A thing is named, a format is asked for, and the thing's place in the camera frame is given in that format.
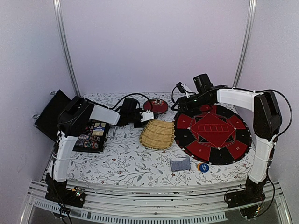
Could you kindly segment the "blue texas holdem card deck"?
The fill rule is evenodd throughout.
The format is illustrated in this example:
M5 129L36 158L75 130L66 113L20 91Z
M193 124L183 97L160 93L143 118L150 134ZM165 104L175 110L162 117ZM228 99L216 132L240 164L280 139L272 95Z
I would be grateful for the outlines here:
M103 136L106 128L105 122L95 122L92 124L92 136Z

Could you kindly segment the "aluminium frame post right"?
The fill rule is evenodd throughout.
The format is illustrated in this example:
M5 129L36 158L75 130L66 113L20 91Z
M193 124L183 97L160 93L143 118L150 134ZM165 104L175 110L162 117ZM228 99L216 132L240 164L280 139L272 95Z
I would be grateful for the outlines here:
M254 24L256 3L257 3L257 0L249 1L249 9L248 9L248 15L247 15L247 22L246 22L246 26L245 26L245 33L244 33L244 38L243 38L242 47L241 47L241 53L240 53L239 61L237 64L234 81L233 81L233 87L237 87L241 80L241 75L242 75L243 67L245 64L246 54L247 54L248 47L249 47L250 36L252 33L253 24Z

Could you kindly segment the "woven bamboo tray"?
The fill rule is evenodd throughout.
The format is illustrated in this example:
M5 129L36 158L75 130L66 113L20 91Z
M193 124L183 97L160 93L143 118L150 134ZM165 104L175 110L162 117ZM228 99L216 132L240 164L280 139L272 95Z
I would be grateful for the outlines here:
M142 146L153 150L167 150L174 141L174 123L151 120L142 130L139 142Z

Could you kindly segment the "red floral round plate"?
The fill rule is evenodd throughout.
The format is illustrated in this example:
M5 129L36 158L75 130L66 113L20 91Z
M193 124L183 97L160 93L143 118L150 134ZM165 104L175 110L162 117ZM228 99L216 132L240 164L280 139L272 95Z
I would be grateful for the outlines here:
M162 114L162 113L167 112L168 107L169 106L168 106L167 102L162 99L159 99L159 98L147 100L143 104L144 110L151 110L157 114Z

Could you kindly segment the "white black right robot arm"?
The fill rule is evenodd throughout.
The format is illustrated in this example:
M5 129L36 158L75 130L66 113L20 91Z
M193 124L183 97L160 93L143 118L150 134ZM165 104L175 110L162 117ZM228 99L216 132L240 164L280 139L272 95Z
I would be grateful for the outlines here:
M211 165L235 163L255 145L247 178L252 186L241 196L252 203L260 195L257 185L267 178L282 125L275 92L213 85L207 74L193 80L196 91L175 85L182 93L172 106L175 142L190 157Z

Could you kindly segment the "blue small blind button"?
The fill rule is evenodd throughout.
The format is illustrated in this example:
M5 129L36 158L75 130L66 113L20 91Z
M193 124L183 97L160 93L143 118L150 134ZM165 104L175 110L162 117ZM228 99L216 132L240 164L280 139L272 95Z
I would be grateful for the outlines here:
M209 166L207 165L207 164L205 164L205 163L203 163L203 165L202 165L202 173L206 173L206 172L208 172L209 171Z

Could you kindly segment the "round red black poker mat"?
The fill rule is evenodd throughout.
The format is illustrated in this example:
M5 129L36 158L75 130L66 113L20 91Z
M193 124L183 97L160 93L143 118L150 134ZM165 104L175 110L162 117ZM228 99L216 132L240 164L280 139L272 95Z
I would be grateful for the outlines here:
M174 117L174 140L190 157L211 165L229 165L250 151L247 124L232 110L203 105Z

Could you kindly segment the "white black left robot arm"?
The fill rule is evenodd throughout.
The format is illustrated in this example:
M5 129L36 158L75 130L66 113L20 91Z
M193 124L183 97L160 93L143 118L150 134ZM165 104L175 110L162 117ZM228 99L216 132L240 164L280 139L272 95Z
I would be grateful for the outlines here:
M124 98L123 100L119 109L109 108L79 96L67 101L57 115L54 161L50 165L50 177L53 181L57 183L67 181L71 152L90 120L101 121L113 126L125 126L133 123L140 127L154 118L152 111L137 108L135 99Z

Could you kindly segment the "black poker set case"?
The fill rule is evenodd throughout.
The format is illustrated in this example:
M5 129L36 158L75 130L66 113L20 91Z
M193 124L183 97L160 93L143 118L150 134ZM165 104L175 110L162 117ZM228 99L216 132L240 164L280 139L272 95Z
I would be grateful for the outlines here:
M96 105L97 104L92 103L90 100L78 96L70 99L61 90L58 90L39 115L35 125L42 133L53 141L57 140L59 131L62 131L67 137L92 135L92 124L95 122L102 122L90 118ZM103 135L105 140L101 142L104 147L109 128L110 125L106 123ZM103 151L82 152L102 153Z

